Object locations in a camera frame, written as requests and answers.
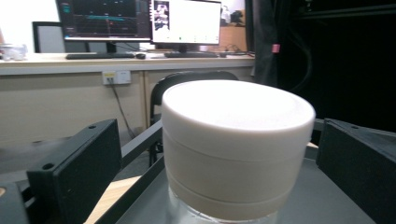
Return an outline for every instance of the chair backrest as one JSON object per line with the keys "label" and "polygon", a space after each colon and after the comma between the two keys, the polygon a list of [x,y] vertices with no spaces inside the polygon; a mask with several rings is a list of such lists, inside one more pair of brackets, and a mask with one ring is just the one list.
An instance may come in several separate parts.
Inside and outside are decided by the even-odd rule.
{"label": "chair backrest", "polygon": [[64,42],[62,24],[57,21],[33,21],[35,53],[89,52],[88,43]]}
{"label": "chair backrest", "polygon": [[210,72],[177,72],[167,77],[164,77],[154,86],[151,91],[150,98],[150,125],[154,120],[154,107],[155,105],[161,105],[163,103],[163,94],[165,91],[179,83],[195,81],[195,80],[209,80],[209,79],[228,79],[228,80],[239,80],[234,74],[226,71],[210,71]]}

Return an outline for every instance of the electrical socket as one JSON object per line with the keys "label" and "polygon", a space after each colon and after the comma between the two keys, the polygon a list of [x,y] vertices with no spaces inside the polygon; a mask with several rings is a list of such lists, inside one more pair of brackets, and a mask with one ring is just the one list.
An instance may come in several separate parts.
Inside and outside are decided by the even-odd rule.
{"label": "electrical socket", "polygon": [[104,71],[102,79],[104,85],[110,85],[109,78],[113,78],[113,84],[129,84],[131,83],[131,71]]}

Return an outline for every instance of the black chair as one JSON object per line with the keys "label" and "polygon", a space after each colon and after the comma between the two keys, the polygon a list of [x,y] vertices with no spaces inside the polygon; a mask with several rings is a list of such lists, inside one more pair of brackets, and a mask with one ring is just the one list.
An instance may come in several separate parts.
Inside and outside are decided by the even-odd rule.
{"label": "black chair", "polygon": [[33,21],[35,53],[90,52],[88,42],[64,42],[62,24],[58,21]]}
{"label": "black chair", "polygon": [[[155,113],[156,106],[163,104],[163,93],[170,87],[188,81],[209,80],[209,79],[228,79],[239,80],[234,74],[225,71],[211,72],[177,72],[164,77],[154,86],[151,91],[150,108],[149,108],[149,125],[153,125],[160,120],[161,114]],[[157,160],[157,153],[163,152],[163,142],[160,140],[149,149],[149,165],[151,166]]]}

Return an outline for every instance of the monitor screen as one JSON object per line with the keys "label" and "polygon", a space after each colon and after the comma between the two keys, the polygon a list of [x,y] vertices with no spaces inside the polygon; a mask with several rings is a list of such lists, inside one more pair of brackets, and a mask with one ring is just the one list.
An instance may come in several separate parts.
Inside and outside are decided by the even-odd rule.
{"label": "monitor screen", "polygon": [[218,45],[220,1],[151,0],[152,43]]}
{"label": "monitor screen", "polygon": [[149,0],[57,0],[64,40],[149,42]]}

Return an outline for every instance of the keyboard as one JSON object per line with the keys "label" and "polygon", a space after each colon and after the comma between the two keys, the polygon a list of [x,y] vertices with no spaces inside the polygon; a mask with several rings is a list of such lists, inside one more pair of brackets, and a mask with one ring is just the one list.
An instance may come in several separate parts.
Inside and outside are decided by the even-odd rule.
{"label": "keyboard", "polygon": [[218,58],[216,53],[210,52],[187,52],[187,53],[165,53],[163,56],[166,58]]}
{"label": "keyboard", "polygon": [[131,59],[132,53],[70,53],[66,55],[67,60],[79,59]]}

